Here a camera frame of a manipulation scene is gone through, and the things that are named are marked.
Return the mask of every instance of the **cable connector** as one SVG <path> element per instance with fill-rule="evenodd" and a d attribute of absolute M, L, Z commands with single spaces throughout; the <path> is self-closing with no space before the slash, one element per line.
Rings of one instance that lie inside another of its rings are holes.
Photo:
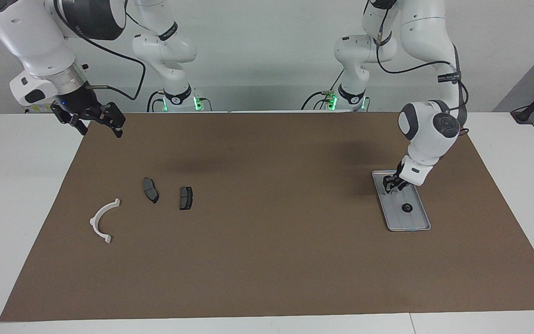
<path fill-rule="evenodd" d="M 207 101 L 207 103 L 210 104 L 210 111 L 214 111 L 214 107 L 211 106 L 211 101 L 207 97 L 195 97 L 195 105 L 197 105 L 197 107 L 201 106 L 197 110 L 203 110 L 202 101 Z"/>
<path fill-rule="evenodd" d="M 382 36 L 383 36 L 383 26 L 380 25 L 380 28 L 379 28 L 379 34 L 378 36 L 376 37 L 376 45 L 380 46 L 380 44 L 382 43 Z"/>
<path fill-rule="evenodd" d="M 327 109 L 335 110 L 335 107 L 337 106 L 337 95 L 335 95 L 335 91 L 324 90 L 321 93 L 324 95 L 324 98 L 321 101 L 327 104 Z"/>
<path fill-rule="evenodd" d="M 308 102 L 315 96 L 317 95 L 324 95 L 326 99 L 327 95 L 333 95 L 333 91 L 332 91 L 333 88 L 331 88 L 330 90 L 321 90 L 321 91 L 316 91 L 315 93 L 312 93 L 312 95 L 310 95 L 308 97 L 308 99 L 306 99 L 305 103 L 302 104 L 302 108 L 300 108 L 300 110 L 304 110 L 304 108 L 306 107 L 306 104 L 308 104 Z"/>
<path fill-rule="evenodd" d="M 454 73 L 449 74 L 443 74 L 441 76 L 438 76 L 438 82 L 439 83 L 446 83 L 446 82 L 453 82 L 456 84 L 458 80 L 462 78 L 460 71 L 456 71 Z"/>

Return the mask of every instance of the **robot wrist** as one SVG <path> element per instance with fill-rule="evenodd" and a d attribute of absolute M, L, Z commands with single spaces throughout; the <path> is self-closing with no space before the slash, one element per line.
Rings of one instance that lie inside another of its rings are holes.
<path fill-rule="evenodd" d="M 408 155 L 403 157 L 401 164 L 403 165 L 403 169 L 399 174 L 399 177 L 416 186 L 424 184 L 428 173 L 430 173 L 433 168 L 433 166 L 417 163 Z"/>

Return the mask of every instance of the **white wall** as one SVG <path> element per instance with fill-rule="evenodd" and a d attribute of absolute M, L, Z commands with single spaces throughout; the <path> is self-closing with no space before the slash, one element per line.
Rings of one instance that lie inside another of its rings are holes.
<path fill-rule="evenodd" d="M 195 62 L 185 67 L 191 83 L 202 87 L 216 109 L 297 109 L 312 91 L 327 89 L 341 70 L 333 56 L 335 40 L 362 33 L 364 0 L 171 0 L 179 31 L 199 45 Z M 457 45 L 470 111 L 493 110 L 534 64 L 534 1 L 446 0 L 449 35 Z M 133 4 L 128 11 L 137 17 Z M 127 55 L 132 23 L 118 40 L 102 42 Z M 105 54 L 80 40 L 70 40 L 81 63 L 88 63 L 92 84 L 112 84 L 134 91 L 140 67 Z M 388 68 L 419 62 L 400 51 Z M 434 72 L 422 69 L 400 76 L 369 66 L 371 109 L 397 110 L 405 102 L 437 97 Z M 0 112 L 21 112 L 8 82 L 21 71 L 0 43 Z M 99 93 L 124 111 L 143 110 L 159 88 L 153 72 L 137 103 L 115 93 Z"/>

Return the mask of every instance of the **black cable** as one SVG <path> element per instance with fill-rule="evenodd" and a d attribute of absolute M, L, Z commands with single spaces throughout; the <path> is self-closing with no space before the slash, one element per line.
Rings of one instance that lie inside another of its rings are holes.
<path fill-rule="evenodd" d="M 324 104 L 325 102 L 327 102 L 327 99 L 318 100 L 318 101 L 314 104 L 314 107 L 312 107 L 312 110 L 317 110 L 317 108 L 316 108 L 316 104 L 319 104 L 320 102 L 323 102 L 323 104 Z M 318 108 L 318 110 L 321 110 L 322 108 L 323 108 L 323 105 L 321 104 L 321 105 L 320 105 L 320 108 Z"/>
<path fill-rule="evenodd" d="M 148 106 L 146 108 L 146 112 L 150 112 L 150 105 L 152 104 L 152 99 L 157 95 L 159 94 L 158 91 L 155 91 L 154 93 L 152 93 L 152 95 L 150 95 L 150 99 L 148 99 Z"/>
<path fill-rule="evenodd" d="M 210 111 L 214 111 L 214 107 L 211 106 L 211 101 L 207 97 L 201 97 L 199 101 L 207 101 L 210 104 Z"/>
<path fill-rule="evenodd" d="M 379 28 L 379 35 L 380 36 L 384 36 L 384 34 L 383 34 L 384 22 L 386 21 L 386 17 L 388 16 L 388 12 L 389 11 L 390 11 L 390 8 L 386 9 L 386 12 L 384 13 L 384 17 L 382 19 L 382 22 L 380 23 L 380 28 Z M 410 72 L 410 71 L 413 71 L 413 70 L 417 70 L 417 69 L 425 67 L 425 66 L 435 65 L 435 64 L 446 64 L 446 65 L 449 65 L 449 66 L 452 67 L 451 63 L 449 63 L 447 61 L 444 61 L 444 60 L 439 60 L 439 61 L 432 61 L 432 62 L 429 62 L 429 63 L 421 64 L 421 65 L 418 65 L 418 66 L 415 66 L 415 67 L 412 67 L 412 68 L 408 68 L 407 70 L 402 70 L 402 71 L 390 71 L 390 70 L 387 70 L 386 68 L 384 68 L 384 66 L 380 62 L 380 44 L 379 44 L 378 41 L 376 42 L 376 61 L 379 64 L 380 68 L 384 72 L 387 72 L 388 74 L 402 74 L 402 73 Z M 466 106 L 466 104 L 469 102 L 469 91 L 467 90 L 467 87 L 464 85 L 464 83 L 460 79 L 457 81 L 457 83 L 463 89 L 463 91 L 466 93 L 467 97 L 463 101 L 463 104 L 461 104 L 460 106 L 457 106 L 455 108 L 448 109 L 447 111 L 458 110 L 458 109 Z"/>
<path fill-rule="evenodd" d="M 386 17 L 388 15 L 388 11 L 390 11 L 390 9 L 386 9 L 386 13 L 384 13 L 384 17 L 382 19 L 382 22 L 380 23 L 380 29 L 379 29 L 379 35 L 380 36 L 384 36 L 383 34 L 383 27 L 384 27 L 384 21 L 386 21 Z M 384 71 L 384 72 L 387 72 L 388 74 L 401 74 L 401 73 L 405 73 L 405 72 L 410 72 L 410 71 L 413 71 L 413 70 L 417 70 L 419 68 L 422 68 L 422 67 L 425 67 L 425 66 L 429 66 L 429 65 L 434 65 L 434 64 L 447 64 L 447 65 L 451 65 L 451 63 L 447 62 L 447 61 L 443 61 L 443 60 L 439 60 L 439 61 L 432 61 L 430 63 L 425 63 L 425 64 L 421 64 L 421 65 L 418 65 L 418 66 L 415 66 L 415 67 L 412 67 L 412 68 L 408 68 L 407 70 L 402 70 L 402 71 L 390 71 L 390 70 L 387 70 L 386 68 L 384 68 L 384 66 L 382 65 L 382 63 L 380 63 L 380 55 L 379 55 L 379 49 L 380 49 L 380 45 L 378 43 L 378 41 L 376 42 L 376 61 L 377 63 L 379 64 L 380 68 Z"/>
<path fill-rule="evenodd" d="M 310 96 L 308 97 L 308 99 L 306 99 L 305 103 L 302 105 L 302 108 L 301 108 L 300 110 L 304 110 L 304 108 L 306 107 L 306 104 L 308 104 L 309 101 L 310 101 L 313 97 L 315 97 L 315 96 L 317 96 L 317 95 L 324 95 L 324 93 L 322 93 L 322 91 L 317 91 L 316 93 L 313 93 L 312 95 L 310 95 Z"/>
<path fill-rule="evenodd" d="M 146 27 L 140 25 L 140 23 L 138 21 L 135 21 L 135 19 L 131 15 L 129 15 L 129 13 L 125 12 L 125 15 L 127 15 L 127 17 L 130 18 L 131 21 L 133 21 L 133 23 L 135 23 L 136 25 L 138 25 L 138 26 L 140 26 L 140 27 L 142 27 L 144 29 L 147 29 Z"/>
<path fill-rule="evenodd" d="M 366 112 L 368 112 L 368 109 L 370 108 L 370 97 L 365 97 L 364 99 L 368 99 L 368 105 L 366 106 Z"/>
<path fill-rule="evenodd" d="M 164 103 L 164 99 L 155 99 L 155 100 L 154 100 L 154 103 L 152 103 L 152 112 L 155 112 L 155 111 L 154 111 L 154 105 L 155 105 L 156 102 L 162 102 L 162 103 Z"/>
<path fill-rule="evenodd" d="M 85 40 L 86 42 L 88 42 L 89 44 L 95 46 L 95 47 L 98 47 L 98 49 L 101 49 L 103 51 L 106 51 L 108 53 L 111 53 L 112 55 L 115 55 L 117 57 L 121 57 L 122 59 L 127 59 L 127 60 L 130 60 L 132 62 L 135 62 L 135 63 L 138 63 L 141 65 L 142 67 L 142 72 L 141 72 L 141 79 L 140 79 L 140 84 L 138 85 L 137 87 L 137 91 L 135 92 L 135 96 L 131 97 L 129 95 L 127 95 L 127 93 L 122 93 L 125 97 L 127 97 L 129 100 L 131 101 L 135 101 L 137 99 L 137 97 L 140 95 L 140 91 L 141 91 L 141 87 L 142 85 L 144 84 L 144 78 L 146 78 L 146 64 L 142 63 L 139 59 L 134 59 L 132 57 L 128 57 L 126 55 L 121 55 L 121 53 L 118 53 L 116 51 L 112 51 L 100 44 L 97 44 L 95 42 L 92 42 L 92 40 L 90 40 L 89 38 L 87 38 L 84 34 L 82 34 L 79 30 L 78 30 L 78 27 L 71 27 L 70 24 L 68 23 L 68 21 L 61 15 L 61 11 L 59 11 L 59 3 L 57 0 L 54 0 L 53 1 L 53 4 L 55 6 L 55 12 L 57 12 L 57 15 L 59 16 L 59 19 L 64 23 L 64 25 L 66 25 L 72 32 L 74 32 L 74 34 L 76 34 L 77 36 L 80 36 L 80 38 L 82 38 L 83 40 Z M 110 86 L 108 86 L 107 89 L 111 89 L 111 90 L 114 90 L 114 91 L 119 91 L 119 89 L 116 89 L 116 88 L 111 88 Z"/>
<path fill-rule="evenodd" d="M 345 71 L 345 68 L 342 69 L 341 72 L 339 72 L 339 76 L 337 76 L 337 79 L 335 79 L 335 82 L 331 85 L 331 88 L 329 90 L 333 90 L 333 88 L 335 87 L 335 85 L 339 81 L 339 78 L 341 78 L 341 74 L 343 74 L 344 71 Z M 319 110 L 323 108 L 323 104 L 324 104 L 324 102 L 320 104 L 320 107 L 318 108 Z"/>
<path fill-rule="evenodd" d="M 463 82 L 461 82 L 460 80 L 457 81 L 458 85 L 463 89 L 464 93 L 467 95 L 467 97 L 464 99 L 463 101 L 463 104 L 461 104 L 460 106 L 458 107 L 455 107 L 455 108 L 450 108 L 448 109 L 447 111 L 452 111 L 452 110 L 458 110 L 464 106 L 467 105 L 467 103 L 469 102 L 469 91 L 467 89 L 467 87 L 464 85 Z"/>
<path fill-rule="evenodd" d="M 117 93 L 123 95 L 124 97 L 128 98 L 129 100 L 132 100 L 132 101 L 135 101 L 134 98 L 130 97 L 129 95 L 127 95 L 127 93 L 125 93 L 124 91 L 118 89 L 118 88 L 115 88 L 111 85 L 104 85 L 104 87 L 100 87 L 100 88 L 97 88 L 97 87 L 91 87 L 91 89 L 108 89 L 108 90 L 112 90 L 112 91 L 116 91 Z"/>

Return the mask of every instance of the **white table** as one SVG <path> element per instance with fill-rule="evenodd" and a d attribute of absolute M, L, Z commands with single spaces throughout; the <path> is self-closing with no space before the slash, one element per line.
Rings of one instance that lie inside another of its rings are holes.
<path fill-rule="evenodd" d="M 534 246 L 533 127 L 506 113 L 471 113 L 466 126 Z M 0 314 L 81 139 L 52 115 L 0 115 Z M 78 332 L 527 334 L 534 311 L 0 323 L 0 333 Z"/>

